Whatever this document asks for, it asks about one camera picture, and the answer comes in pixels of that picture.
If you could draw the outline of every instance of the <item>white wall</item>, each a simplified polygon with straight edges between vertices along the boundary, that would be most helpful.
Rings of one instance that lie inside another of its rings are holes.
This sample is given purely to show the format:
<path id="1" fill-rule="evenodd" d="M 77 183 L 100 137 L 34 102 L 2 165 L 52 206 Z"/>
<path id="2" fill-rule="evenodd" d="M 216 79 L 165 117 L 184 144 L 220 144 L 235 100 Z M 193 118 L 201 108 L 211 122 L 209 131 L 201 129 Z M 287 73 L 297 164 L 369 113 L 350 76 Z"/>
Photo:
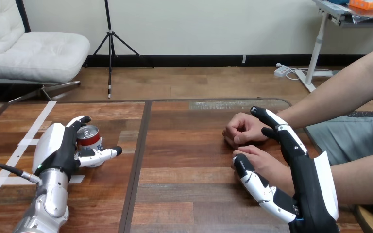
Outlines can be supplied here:
<path id="1" fill-rule="evenodd" d="M 90 53 L 106 35 L 103 0 L 23 1 L 32 31 L 82 34 Z M 113 30 L 145 55 L 311 54 L 321 22 L 311 0 L 109 0 L 109 8 Z M 117 54 L 132 54 L 116 44 Z M 322 53 L 372 50 L 373 29 L 328 22 Z"/>

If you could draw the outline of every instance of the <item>wooden table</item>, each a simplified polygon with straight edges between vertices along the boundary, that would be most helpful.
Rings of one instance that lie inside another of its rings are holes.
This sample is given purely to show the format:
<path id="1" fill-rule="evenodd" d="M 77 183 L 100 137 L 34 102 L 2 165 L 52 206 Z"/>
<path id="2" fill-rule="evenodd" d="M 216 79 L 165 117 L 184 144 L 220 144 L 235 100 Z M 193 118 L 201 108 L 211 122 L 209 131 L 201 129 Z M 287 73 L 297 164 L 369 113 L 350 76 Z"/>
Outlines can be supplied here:
<path id="1" fill-rule="evenodd" d="M 243 190 L 230 168 L 233 150 L 222 129 L 253 105 L 274 112 L 289 107 L 276 99 L 5 104 L 0 163 L 12 157 L 15 167 L 31 172 L 36 139 L 52 123 L 89 115 L 104 147 L 120 145 L 123 154 L 76 174 L 81 180 L 68 186 L 70 217 L 61 233 L 289 232 Z M 31 126 L 43 113 L 48 115 L 34 133 Z M 317 156 L 306 133 L 298 134 Z M 260 147 L 284 161 L 273 140 Z M 0 232 L 11 232 L 34 195 L 35 185 L 12 175 L 0 183 Z M 341 232 L 362 232 L 351 212 L 339 212 Z"/>

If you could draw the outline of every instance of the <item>gray fabric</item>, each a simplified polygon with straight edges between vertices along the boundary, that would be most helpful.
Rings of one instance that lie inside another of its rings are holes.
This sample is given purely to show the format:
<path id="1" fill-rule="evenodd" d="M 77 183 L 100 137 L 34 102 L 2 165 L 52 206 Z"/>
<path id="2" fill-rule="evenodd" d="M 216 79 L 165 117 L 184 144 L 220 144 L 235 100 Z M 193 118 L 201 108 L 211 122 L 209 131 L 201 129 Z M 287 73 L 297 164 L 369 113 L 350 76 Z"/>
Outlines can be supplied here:
<path id="1" fill-rule="evenodd" d="M 307 129 L 331 165 L 373 155 L 373 117 L 340 116 Z"/>

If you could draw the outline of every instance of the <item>human hand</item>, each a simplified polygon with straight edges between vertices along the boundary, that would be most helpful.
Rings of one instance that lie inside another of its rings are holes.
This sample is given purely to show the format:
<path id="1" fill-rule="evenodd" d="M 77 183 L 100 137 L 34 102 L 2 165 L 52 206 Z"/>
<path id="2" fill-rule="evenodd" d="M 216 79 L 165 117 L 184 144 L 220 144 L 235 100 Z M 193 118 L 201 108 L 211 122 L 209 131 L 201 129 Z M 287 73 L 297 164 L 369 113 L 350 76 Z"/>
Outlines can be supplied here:
<path id="1" fill-rule="evenodd" d="M 238 113 L 225 126 L 222 135 L 228 144 L 236 149 L 239 145 L 250 141 L 267 140 L 268 137 L 264 136 L 261 132 L 261 129 L 264 127 L 268 126 L 256 117 L 245 113 Z"/>
<path id="2" fill-rule="evenodd" d="M 238 154 L 247 156 L 252 166 L 254 166 L 255 171 L 270 182 L 270 187 L 276 186 L 290 196 L 294 194 L 294 184 L 289 167 L 279 162 L 272 157 L 272 155 L 253 145 L 239 147 L 238 150 L 233 152 L 232 158 Z M 231 168 L 235 171 L 233 163 L 231 163 Z"/>

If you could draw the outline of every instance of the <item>robotic hand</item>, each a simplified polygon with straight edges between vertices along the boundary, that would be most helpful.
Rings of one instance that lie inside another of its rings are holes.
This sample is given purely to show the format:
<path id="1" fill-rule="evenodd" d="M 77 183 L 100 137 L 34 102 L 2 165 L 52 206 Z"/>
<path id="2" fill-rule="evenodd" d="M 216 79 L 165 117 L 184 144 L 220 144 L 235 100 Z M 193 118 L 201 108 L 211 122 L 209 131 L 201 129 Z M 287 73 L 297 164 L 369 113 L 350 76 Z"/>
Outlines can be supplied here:
<path id="1" fill-rule="evenodd" d="M 36 145 L 34 175 L 22 177 L 36 183 L 36 196 L 13 233 L 58 233 L 69 217 L 68 182 L 79 167 L 112 159 L 122 153 L 121 147 L 87 150 L 75 154 L 79 128 L 91 120 L 88 116 L 74 118 L 66 127 L 51 125 Z"/>
<path id="2" fill-rule="evenodd" d="M 252 107 L 251 114 L 272 129 L 262 133 L 277 140 L 291 168 L 295 195 L 290 197 L 258 174 L 244 154 L 233 158 L 242 183 L 266 211 L 288 223 L 292 233 L 338 233 L 338 202 L 326 152 L 310 159 L 294 130 L 271 111 Z"/>

